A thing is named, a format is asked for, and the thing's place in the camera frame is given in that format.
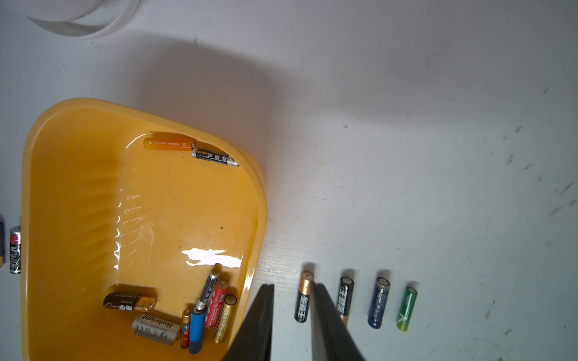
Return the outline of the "red chinese label battery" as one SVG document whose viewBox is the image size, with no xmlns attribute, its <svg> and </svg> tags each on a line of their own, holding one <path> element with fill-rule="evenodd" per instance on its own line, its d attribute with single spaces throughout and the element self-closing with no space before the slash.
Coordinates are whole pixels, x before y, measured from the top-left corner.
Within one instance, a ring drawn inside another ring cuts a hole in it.
<svg viewBox="0 0 578 361">
<path fill-rule="evenodd" d="M 211 298 L 206 311 L 206 318 L 204 326 L 207 329 L 212 329 L 217 326 L 221 317 L 221 308 L 224 304 L 224 299 L 227 295 L 229 282 L 225 279 L 218 279 L 212 291 Z"/>
</svg>

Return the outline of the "black copper battery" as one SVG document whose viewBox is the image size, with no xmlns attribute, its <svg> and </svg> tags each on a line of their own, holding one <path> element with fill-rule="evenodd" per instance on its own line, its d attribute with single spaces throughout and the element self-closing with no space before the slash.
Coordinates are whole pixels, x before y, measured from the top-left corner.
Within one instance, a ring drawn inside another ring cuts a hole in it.
<svg viewBox="0 0 578 361">
<path fill-rule="evenodd" d="M 300 276 L 294 319 L 298 323 L 305 323 L 309 313 L 309 297 L 315 276 L 310 271 L 303 271 Z"/>
</svg>

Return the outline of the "black red silver battery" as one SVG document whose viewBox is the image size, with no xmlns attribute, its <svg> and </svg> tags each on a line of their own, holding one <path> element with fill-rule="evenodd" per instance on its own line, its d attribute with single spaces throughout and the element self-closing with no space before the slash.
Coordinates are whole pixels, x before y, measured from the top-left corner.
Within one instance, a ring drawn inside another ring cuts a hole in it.
<svg viewBox="0 0 578 361">
<path fill-rule="evenodd" d="M 10 228 L 9 254 L 10 254 L 10 273 L 21 273 L 21 226 Z"/>
</svg>

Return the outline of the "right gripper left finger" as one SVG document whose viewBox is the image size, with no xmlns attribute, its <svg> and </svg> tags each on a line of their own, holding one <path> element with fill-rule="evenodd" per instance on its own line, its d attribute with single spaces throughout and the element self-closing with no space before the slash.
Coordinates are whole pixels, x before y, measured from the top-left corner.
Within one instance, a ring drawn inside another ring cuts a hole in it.
<svg viewBox="0 0 578 361">
<path fill-rule="evenodd" d="M 271 360 L 274 290 L 273 284 L 260 287 L 223 361 Z"/>
</svg>

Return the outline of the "dark blue battery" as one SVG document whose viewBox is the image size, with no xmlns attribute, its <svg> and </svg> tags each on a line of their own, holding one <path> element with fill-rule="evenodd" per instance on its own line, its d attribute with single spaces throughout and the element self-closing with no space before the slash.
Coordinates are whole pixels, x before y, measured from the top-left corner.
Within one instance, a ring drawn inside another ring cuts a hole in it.
<svg viewBox="0 0 578 361">
<path fill-rule="evenodd" d="M 367 323 L 373 329 L 380 329 L 382 326 L 390 288 L 391 283 L 387 278 L 376 278 L 367 318 Z"/>
</svg>

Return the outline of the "black battery copper end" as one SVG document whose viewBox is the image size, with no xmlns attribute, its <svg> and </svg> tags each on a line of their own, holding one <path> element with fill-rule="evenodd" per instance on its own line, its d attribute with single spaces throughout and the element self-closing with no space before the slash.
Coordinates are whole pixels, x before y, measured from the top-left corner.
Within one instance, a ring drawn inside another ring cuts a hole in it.
<svg viewBox="0 0 578 361">
<path fill-rule="evenodd" d="M 348 276 L 340 278 L 339 293 L 337 296 L 337 312 L 341 317 L 345 326 L 349 322 L 349 313 L 352 304 L 352 297 L 354 293 L 355 282 Z"/>
</svg>

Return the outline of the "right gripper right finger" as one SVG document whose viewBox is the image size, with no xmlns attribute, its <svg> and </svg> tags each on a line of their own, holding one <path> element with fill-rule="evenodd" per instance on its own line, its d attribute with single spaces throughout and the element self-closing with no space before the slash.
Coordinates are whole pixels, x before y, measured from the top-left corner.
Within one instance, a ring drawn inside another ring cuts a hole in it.
<svg viewBox="0 0 578 361">
<path fill-rule="evenodd" d="M 312 359 L 364 360 L 323 284 L 312 286 Z"/>
</svg>

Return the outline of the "green battery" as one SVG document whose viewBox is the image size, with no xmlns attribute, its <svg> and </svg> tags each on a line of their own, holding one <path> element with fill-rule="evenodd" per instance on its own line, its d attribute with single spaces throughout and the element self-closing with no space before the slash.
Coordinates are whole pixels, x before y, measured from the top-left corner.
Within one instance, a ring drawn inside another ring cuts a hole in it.
<svg viewBox="0 0 578 361">
<path fill-rule="evenodd" d="M 418 291 L 414 287 L 406 287 L 396 320 L 397 328 L 401 332 L 406 332 L 409 329 L 409 323 L 412 320 L 412 313 L 415 308 L 417 296 Z"/>
</svg>

